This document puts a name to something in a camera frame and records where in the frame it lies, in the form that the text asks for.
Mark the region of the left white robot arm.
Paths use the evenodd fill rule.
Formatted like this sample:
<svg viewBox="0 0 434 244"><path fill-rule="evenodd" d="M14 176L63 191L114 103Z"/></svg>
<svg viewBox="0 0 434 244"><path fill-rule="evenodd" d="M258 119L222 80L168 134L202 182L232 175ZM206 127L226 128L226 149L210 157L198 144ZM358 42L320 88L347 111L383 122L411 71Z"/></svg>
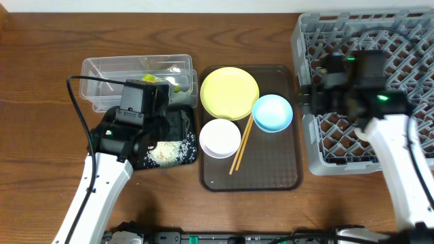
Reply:
<svg viewBox="0 0 434 244"><path fill-rule="evenodd" d="M93 129L66 80L71 102L88 146L83 174L55 243L98 243L117 198L133 171L175 167L197 159L194 113L189 105L171 105L169 81L129 79L121 103L106 111Z"/></svg>

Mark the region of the green snack wrapper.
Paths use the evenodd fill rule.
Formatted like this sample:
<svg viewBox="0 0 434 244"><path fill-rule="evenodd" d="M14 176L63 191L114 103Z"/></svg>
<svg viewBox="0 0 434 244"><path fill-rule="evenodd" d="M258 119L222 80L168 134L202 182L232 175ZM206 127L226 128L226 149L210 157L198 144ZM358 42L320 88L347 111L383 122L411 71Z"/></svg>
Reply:
<svg viewBox="0 0 434 244"><path fill-rule="evenodd" d="M169 81L167 79L163 79L163 78L159 78L156 77L154 75L148 74L146 73L142 78L142 81L146 81L149 83L157 83L157 82L163 82L163 81L168 81L169 83L171 83L174 86L174 93L178 93L180 91L180 88L172 81Z"/></svg>

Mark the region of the white rice bowl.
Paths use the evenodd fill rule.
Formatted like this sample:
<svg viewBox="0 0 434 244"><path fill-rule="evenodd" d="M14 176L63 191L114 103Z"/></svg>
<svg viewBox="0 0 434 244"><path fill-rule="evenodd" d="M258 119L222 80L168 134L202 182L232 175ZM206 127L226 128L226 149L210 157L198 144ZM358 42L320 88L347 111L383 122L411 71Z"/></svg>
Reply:
<svg viewBox="0 0 434 244"><path fill-rule="evenodd" d="M208 156L225 159L238 150L241 144L241 132L232 121L214 119L201 129L199 143Z"/></svg>

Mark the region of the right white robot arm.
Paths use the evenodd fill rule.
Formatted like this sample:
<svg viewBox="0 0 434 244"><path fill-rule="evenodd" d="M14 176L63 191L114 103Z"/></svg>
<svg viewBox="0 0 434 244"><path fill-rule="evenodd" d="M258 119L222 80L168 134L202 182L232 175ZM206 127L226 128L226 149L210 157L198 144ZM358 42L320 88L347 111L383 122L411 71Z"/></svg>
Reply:
<svg viewBox="0 0 434 244"><path fill-rule="evenodd" d="M297 100L309 116L338 113L355 119L358 138L380 163L399 230L433 230L433 175L420 146L413 105L386 88L386 56L379 50L321 58L320 83L303 85Z"/></svg>

